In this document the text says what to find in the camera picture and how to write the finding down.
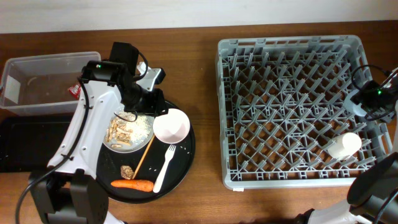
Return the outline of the pink bowl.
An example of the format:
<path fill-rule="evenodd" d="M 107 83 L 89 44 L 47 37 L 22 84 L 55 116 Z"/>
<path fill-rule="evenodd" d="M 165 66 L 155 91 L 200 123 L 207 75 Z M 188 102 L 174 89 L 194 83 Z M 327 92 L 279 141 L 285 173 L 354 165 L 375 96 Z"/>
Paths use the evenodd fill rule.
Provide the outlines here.
<path fill-rule="evenodd" d="M 188 136 L 190 120 L 182 110 L 170 108 L 167 114 L 155 118 L 153 131 L 158 140 L 166 144 L 176 144 Z"/>

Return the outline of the small white cup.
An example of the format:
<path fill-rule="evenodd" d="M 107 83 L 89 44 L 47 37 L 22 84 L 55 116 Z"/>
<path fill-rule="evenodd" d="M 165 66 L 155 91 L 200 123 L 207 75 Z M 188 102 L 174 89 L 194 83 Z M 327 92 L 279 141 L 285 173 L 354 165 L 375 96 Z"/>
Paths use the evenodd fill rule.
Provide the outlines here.
<path fill-rule="evenodd" d="M 327 149 L 327 152 L 332 158 L 344 161 L 360 150 L 361 146 L 362 140 L 359 135 L 344 133 L 331 140 L 331 146 Z"/>

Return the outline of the red snack wrapper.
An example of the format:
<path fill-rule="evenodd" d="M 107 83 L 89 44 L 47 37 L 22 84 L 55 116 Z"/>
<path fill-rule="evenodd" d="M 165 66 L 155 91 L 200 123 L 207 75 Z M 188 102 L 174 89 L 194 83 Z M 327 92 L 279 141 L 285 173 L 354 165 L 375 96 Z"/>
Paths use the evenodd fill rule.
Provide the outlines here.
<path fill-rule="evenodd" d="M 79 83 L 74 84 L 68 88 L 68 92 L 73 96 L 76 100 L 79 99 L 81 91 L 81 85 Z"/>

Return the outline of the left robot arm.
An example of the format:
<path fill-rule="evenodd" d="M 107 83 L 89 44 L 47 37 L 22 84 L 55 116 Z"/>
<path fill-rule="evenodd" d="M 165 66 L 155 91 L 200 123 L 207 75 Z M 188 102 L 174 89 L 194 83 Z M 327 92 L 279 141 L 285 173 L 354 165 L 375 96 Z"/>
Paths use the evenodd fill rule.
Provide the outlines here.
<path fill-rule="evenodd" d="M 162 90 L 164 72 L 136 73 L 143 54 L 130 43 L 114 42 L 109 59 L 91 60 L 78 81 L 80 100 L 67 133 L 45 172 L 32 172 L 16 205 L 15 222 L 27 194 L 34 199 L 42 223 L 120 223 L 109 211 L 108 193 L 96 181 L 106 128 L 116 110 L 139 115 L 167 114 Z"/>

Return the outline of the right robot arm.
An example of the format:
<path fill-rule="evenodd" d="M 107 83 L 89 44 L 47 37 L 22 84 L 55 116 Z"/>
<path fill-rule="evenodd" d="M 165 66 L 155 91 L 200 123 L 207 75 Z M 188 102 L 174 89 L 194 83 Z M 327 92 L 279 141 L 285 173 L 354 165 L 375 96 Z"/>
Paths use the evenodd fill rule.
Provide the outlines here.
<path fill-rule="evenodd" d="M 365 121 L 384 121 L 391 114 L 397 114 L 397 69 L 388 71 L 370 65 L 382 72 L 386 79 L 381 84 L 371 80 L 358 86 L 354 77 L 366 67 L 359 66 L 351 73 L 355 91 L 346 97 L 343 105 Z M 307 210 L 297 215 L 293 222 L 397 223 L 397 133 L 391 154 L 357 177 L 345 200 L 323 210 Z"/>

